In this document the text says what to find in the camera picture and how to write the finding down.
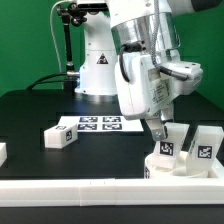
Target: white cube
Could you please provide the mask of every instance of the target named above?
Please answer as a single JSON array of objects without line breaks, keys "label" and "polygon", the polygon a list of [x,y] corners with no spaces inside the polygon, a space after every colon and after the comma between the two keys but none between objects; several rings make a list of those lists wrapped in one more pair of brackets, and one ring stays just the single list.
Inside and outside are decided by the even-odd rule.
[{"label": "white cube", "polygon": [[77,139],[77,124],[67,126],[56,125],[44,131],[44,142],[46,148],[61,149]]},{"label": "white cube", "polygon": [[0,143],[0,167],[7,159],[6,144]]}]

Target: cable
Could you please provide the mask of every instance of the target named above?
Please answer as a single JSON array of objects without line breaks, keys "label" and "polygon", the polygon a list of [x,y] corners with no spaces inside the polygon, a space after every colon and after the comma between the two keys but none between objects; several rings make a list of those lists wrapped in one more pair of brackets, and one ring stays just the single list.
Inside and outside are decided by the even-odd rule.
[{"label": "cable", "polygon": [[60,73],[62,73],[62,65],[61,65],[61,58],[60,58],[60,54],[59,54],[59,50],[58,50],[58,45],[57,45],[57,41],[56,41],[56,37],[55,37],[55,33],[54,33],[54,25],[53,25],[53,13],[54,13],[54,9],[62,3],[66,3],[66,2],[74,2],[74,0],[63,0],[63,1],[59,1],[56,2],[53,7],[51,8],[51,13],[50,13],[50,27],[51,27],[51,35],[53,38],[53,42],[54,42],[54,47],[55,47],[55,51],[56,51],[56,56],[57,56],[57,60],[58,60],[58,67],[59,67],[59,71]]},{"label": "cable", "polygon": [[128,78],[127,71],[125,69],[124,64],[124,52],[132,53],[132,52],[139,52],[142,50],[142,46],[139,43],[132,43],[132,44],[124,44],[121,46],[120,55],[119,55],[119,65],[121,69],[121,74],[126,82],[130,82]]},{"label": "cable", "polygon": [[123,57],[123,54],[124,54],[124,52],[125,52],[125,49],[126,49],[126,46],[123,45],[123,46],[121,47],[121,50],[120,50],[119,64],[120,64],[121,74],[122,74],[124,80],[125,80],[126,82],[130,82],[130,79],[129,79],[128,76],[127,76],[127,72],[126,72],[125,64],[124,64],[124,57]]},{"label": "cable", "polygon": [[151,58],[153,65],[157,68],[157,70],[160,69],[160,66],[158,65],[156,61],[156,41],[157,41],[157,35],[159,31],[160,26],[160,18],[159,18],[159,1],[154,0],[154,10],[155,10],[155,20],[154,20],[154,30],[152,33],[152,39],[151,39]]},{"label": "cable", "polygon": [[158,71],[160,71],[168,76],[175,77],[179,80],[186,81],[188,79],[188,75],[167,69],[167,68],[159,65],[156,61],[156,42],[157,42],[157,35],[158,35],[158,31],[159,31],[159,26],[160,26],[160,18],[159,18],[160,14],[159,14],[159,1],[158,0],[154,0],[154,10],[155,10],[155,20],[154,20],[154,30],[152,33],[151,50],[150,50],[152,63]]},{"label": "cable", "polygon": [[47,83],[47,82],[43,82],[44,80],[47,80],[47,79],[50,79],[50,78],[55,78],[55,77],[61,77],[61,76],[67,76],[67,74],[66,73],[61,73],[61,74],[53,74],[53,75],[45,76],[43,78],[38,79],[36,82],[34,82],[33,84],[31,84],[30,86],[28,86],[26,88],[26,90],[31,91],[33,89],[33,87],[35,87],[36,85],[39,85],[41,83],[43,83],[43,84],[44,83]]}]

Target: black tabletop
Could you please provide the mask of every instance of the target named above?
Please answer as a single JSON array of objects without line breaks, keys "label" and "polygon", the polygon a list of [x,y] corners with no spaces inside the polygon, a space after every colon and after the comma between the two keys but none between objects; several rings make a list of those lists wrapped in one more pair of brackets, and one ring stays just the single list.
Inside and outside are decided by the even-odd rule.
[{"label": "black tabletop", "polygon": [[[184,150],[198,125],[224,128],[224,112],[198,93],[175,100],[175,122],[190,124]],[[74,99],[61,90],[12,91],[0,98],[0,142],[8,159],[1,180],[143,178],[144,159],[154,142],[144,132],[79,133],[62,150],[44,147],[44,130],[61,116],[120,115],[118,103],[96,104]],[[222,162],[222,144],[218,159]],[[1,223],[223,223],[224,206],[106,206],[0,208]]]}]

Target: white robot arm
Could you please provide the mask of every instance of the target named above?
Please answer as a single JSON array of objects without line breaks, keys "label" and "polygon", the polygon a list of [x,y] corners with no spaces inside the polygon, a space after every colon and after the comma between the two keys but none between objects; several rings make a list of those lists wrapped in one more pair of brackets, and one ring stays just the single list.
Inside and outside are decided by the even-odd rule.
[{"label": "white robot arm", "polygon": [[[109,9],[110,28],[119,55],[115,78],[121,112],[127,120],[145,119],[155,141],[165,139],[161,119],[172,119],[173,99],[193,92],[203,75],[199,64],[180,60],[176,50],[180,43],[172,16],[215,7],[222,0],[71,2],[77,7],[74,12],[78,9],[94,14]],[[72,23],[80,25],[80,21],[85,19],[75,16]]]}]

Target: green background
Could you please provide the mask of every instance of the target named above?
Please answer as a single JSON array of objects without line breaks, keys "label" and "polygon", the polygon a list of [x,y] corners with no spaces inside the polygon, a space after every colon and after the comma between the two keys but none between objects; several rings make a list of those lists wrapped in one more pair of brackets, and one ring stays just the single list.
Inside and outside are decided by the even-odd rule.
[{"label": "green background", "polygon": [[[59,72],[50,32],[55,0],[2,1],[0,13],[0,96],[25,89],[37,79]],[[65,67],[63,27],[54,14],[54,27]],[[224,3],[219,7],[174,19],[180,35],[182,60],[198,62],[204,70],[197,90],[224,110]],[[72,28],[74,62],[84,61],[82,28]],[[50,84],[38,88],[61,88]]]}]

